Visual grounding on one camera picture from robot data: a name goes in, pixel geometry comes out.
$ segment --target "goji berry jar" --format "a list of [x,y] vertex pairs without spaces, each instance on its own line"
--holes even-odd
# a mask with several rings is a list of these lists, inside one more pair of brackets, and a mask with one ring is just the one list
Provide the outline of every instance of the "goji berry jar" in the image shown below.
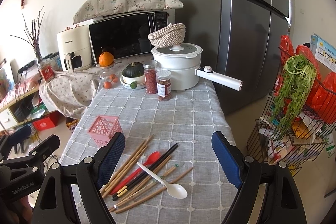
[[168,101],[171,98],[170,76],[169,70],[160,70],[156,73],[157,93],[161,101]]
[[147,92],[150,94],[158,93],[157,83],[156,83],[156,64],[155,60],[146,61],[143,63],[143,68],[145,72],[145,81]]

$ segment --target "red box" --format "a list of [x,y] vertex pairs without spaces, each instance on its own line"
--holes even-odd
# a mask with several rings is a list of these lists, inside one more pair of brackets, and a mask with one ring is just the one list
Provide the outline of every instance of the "red box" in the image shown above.
[[44,116],[42,119],[33,122],[33,125],[36,128],[36,130],[42,131],[42,130],[56,127],[58,123],[58,119],[59,119],[59,112],[55,111],[55,112],[52,112]]

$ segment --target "electric cooking pot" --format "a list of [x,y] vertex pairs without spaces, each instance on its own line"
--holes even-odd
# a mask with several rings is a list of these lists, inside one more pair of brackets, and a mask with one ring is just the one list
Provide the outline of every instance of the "electric cooking pot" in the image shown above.
[[170,47],[154,47],[152,54],[160,69],[171,72],[172,90],[190,89],[197,85],[199,77],[240,90],[242,81],[215,73],[210,66],[201,67],[202,51],[200,46],[181,43]]

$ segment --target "microwave control panel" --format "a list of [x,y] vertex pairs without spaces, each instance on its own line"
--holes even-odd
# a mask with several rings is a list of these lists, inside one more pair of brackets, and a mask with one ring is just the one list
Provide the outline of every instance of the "microwave control panel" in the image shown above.
[[167,12],[154,13],[155,30],[158,31],[168,26],[168,14]]

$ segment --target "refrigerator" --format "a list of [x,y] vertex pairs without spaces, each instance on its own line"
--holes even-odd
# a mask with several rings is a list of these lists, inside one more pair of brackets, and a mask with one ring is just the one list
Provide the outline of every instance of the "refrigerator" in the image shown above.
[[202,65],[244,82],[240,92],[215,84],[225,114],[269,93],[280,63],[280,36],[287,34],[289,0],[181,0],[176,23],[186,42],[203,48]]

